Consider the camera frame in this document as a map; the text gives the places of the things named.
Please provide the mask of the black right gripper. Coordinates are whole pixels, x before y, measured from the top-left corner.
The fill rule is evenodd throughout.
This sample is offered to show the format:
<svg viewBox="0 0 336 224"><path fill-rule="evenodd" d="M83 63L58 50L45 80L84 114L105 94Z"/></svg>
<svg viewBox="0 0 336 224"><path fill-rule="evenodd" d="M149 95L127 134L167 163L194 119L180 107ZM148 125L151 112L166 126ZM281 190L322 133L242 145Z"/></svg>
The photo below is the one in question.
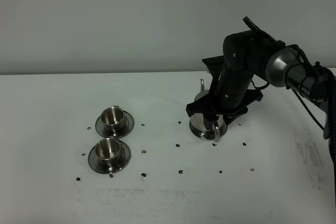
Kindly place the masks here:
<svg viewBox="0 0 336 224"><path fill-rule="evenodd" d="M247 106L263 97L260 90L249 90L253 73L248 70L232 70L224 56L203 59L202 62L212 75L208 94L186 106L188 116L204 114L206 131L215 131L219 114L224 115L226 125L230 125L248 112Z"/></svg>

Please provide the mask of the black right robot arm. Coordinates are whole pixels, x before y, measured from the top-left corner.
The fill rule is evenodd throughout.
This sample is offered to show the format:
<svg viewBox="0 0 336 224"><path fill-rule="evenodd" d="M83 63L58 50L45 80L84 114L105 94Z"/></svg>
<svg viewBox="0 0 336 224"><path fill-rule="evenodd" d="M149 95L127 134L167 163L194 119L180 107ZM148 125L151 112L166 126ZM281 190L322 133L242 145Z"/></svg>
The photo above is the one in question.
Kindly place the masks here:
<svg viewBox="0 0 336 224"><path fill-rule="evenodd" d="M298 45L287 46L259 29L248 17L249 30L227 36L223 55L203 59L212 75L208 94L188 104L188 116L203 114L209 128L220 116L226 124L247 112L247 106L262 98L267 85L286 87L301 95L326 114L323 137L335 160L335 76L318 62L312 65ZM248 87L253 76L267 82L254 90Z"/></svg>

